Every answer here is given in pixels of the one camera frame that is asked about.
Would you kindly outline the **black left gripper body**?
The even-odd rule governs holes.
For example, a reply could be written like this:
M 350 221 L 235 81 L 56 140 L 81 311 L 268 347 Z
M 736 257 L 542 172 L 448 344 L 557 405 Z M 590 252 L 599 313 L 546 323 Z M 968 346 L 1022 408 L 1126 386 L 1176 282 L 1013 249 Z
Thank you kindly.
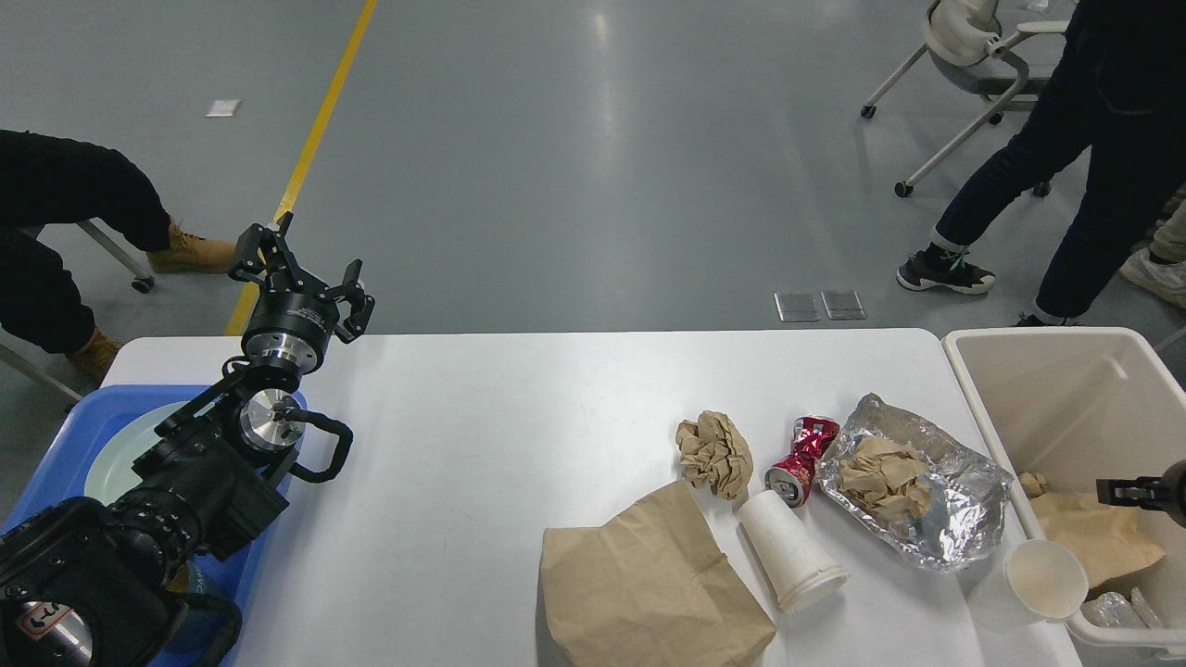
M 317 371 L 339 318 L 334 303 L 264 290 L 259 293 L 243 333 L 243 355 L 255 364 L 279 358 L 296 366 L 301 374 Z

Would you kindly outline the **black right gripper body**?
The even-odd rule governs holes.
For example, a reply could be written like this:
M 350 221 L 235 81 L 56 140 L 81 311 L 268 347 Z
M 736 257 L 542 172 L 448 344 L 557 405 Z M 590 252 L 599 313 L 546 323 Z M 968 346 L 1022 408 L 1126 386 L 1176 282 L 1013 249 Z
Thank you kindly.
M 1178 463 L 1172 464 L 1160 479 L 1160 488 L 1162 490 L 1162 498 L 1160 501 L 1162 512 L 1165 512 L 1178 526 L 1185 528 L 1185 470 L 1186 460 L 1178 460 Z

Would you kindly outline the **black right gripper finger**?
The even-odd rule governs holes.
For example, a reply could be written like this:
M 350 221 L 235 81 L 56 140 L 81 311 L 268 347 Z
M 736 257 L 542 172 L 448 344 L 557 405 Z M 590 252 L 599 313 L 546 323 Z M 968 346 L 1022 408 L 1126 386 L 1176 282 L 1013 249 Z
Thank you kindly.
M 1135 507 L 1140 510 L 1163 510 L 1167 498 L 1161 478 L 1152 476 L 1135 479 L 1096 479 L 1096 496 L 1101 504 Z

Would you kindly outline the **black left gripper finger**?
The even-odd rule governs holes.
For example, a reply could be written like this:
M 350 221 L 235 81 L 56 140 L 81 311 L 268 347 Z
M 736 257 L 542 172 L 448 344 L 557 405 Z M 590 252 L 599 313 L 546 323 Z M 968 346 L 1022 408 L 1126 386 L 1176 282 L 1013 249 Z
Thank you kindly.
M 259 290 L 301 290 L 296 258 L 285 241 L 293 220 L 285 211 L 275 225 L 251 224 L 238 237 L 227 274 L 235 282 L 251 282 Z
M 372 319 L 374 304 L 376 304 L 374 296 L 368 296 L 363 282 L 361 282 L 361 266 L 363 266 L 361 258 L 355 258 L 345 267 L 343 282 L 326 288 L 327 303 L 334 307 L 345 303 L 350 309 L 350 312 L 342 320 L 334 323 L 334 336 L 344 345 L 350 345 L 365 333 L 369 320 Z

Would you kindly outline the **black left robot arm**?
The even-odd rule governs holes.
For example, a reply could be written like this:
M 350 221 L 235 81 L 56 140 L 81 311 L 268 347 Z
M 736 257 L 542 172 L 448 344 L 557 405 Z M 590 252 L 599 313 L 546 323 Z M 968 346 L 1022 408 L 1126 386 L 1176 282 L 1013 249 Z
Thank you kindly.
M 4 534 L 5 666 L 145 666 L 191 612 L 219 616 L 196 659 L 221 663 L 243 625 L 240 606 L 176 586 L 196 555 L 246 548 L 288 506 L 294 476 L 325 483 L 353 443 L 346 423 L 296 402 L 331 338 L 366 330 L 374 298 L 361 260 L 332 286 L 301 269 L 287 235 L 292 212 L 240 236 L 228 274 L 259 285 L 236 358 L 221 377 L 157 425 L 136 460 L 138 485 L 110 504 L 63 498 Z

